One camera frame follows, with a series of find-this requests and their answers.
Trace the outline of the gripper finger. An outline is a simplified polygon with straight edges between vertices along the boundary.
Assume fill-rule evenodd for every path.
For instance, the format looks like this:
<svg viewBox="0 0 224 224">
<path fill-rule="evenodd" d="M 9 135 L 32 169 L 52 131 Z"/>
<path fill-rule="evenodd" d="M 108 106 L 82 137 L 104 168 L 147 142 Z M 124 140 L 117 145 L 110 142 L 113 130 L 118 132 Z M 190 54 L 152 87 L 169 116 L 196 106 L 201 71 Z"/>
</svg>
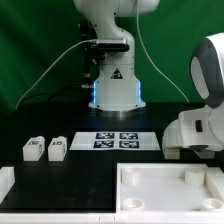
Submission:
<svg viewBox="0 0 224 224">
<path fill-rule="evenodd" d="M 215 158 L 215 152 L 214 151 L 196 151 L 197 156 L 200 159 L 214 159 Z"/>
<path fill-rule="evenodd" d="M 164 157 L 166 159 L 179 159 L 180 151 L 178 149 L 167 149 L 164 151 Z"/>
</svg>

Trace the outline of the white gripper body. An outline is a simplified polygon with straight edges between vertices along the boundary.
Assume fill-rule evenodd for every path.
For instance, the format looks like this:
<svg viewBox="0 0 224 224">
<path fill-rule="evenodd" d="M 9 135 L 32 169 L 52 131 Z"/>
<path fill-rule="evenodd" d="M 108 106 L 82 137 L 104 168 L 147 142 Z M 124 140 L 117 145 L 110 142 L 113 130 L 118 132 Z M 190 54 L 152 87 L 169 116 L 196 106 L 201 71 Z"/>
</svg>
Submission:
<svg viewBox="0 0 224 224">
<path fill-rule="evenodd" d="M 211 108 L 183 111 L 165 129 L 163 149 L 224 150 L 224 116 Z"/>
</svg>

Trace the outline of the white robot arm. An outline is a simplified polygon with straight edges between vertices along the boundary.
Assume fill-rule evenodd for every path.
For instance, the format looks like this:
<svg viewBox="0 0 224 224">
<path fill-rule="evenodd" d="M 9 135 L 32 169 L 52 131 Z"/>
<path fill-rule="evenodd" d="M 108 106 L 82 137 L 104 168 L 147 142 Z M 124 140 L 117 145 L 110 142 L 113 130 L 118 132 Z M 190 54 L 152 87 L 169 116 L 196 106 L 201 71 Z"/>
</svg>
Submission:
<svg viewBox="0 0 224 224">
<path fill-rule="evenodd" d="M 89 107 L 95 111 L 126 114 L 146 106 L 135 76 L 135 39 L 117 26 L 117 17 L 134 17 L 155 11 L 160 0 L 73 0 L 96 32 L 91 50 L 99 56 Z M 196 47 L 190 62 L 193 83 L 205 102 L 200 109 L 183 111 L 165 129 L 162 149 L 173 157 L 182 149 L 224 150 L 224 34 L 209 36 Z"/>
</svg>

